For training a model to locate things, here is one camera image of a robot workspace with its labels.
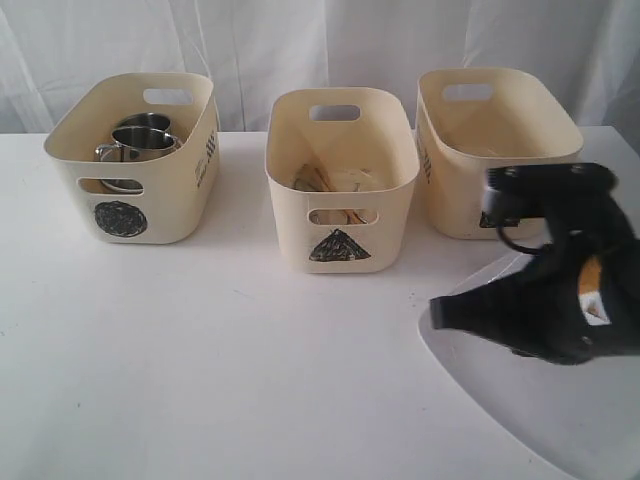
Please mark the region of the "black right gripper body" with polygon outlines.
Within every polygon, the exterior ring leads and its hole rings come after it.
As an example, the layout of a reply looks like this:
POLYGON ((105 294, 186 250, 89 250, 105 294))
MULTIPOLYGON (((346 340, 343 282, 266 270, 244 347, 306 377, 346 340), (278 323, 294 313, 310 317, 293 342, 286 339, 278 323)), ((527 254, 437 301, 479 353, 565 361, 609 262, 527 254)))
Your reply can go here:
POLYGON ((639 353, 639 240, 612 199, 544 203, 551 236, 519 272, 519 353, 555 364, 639 353))

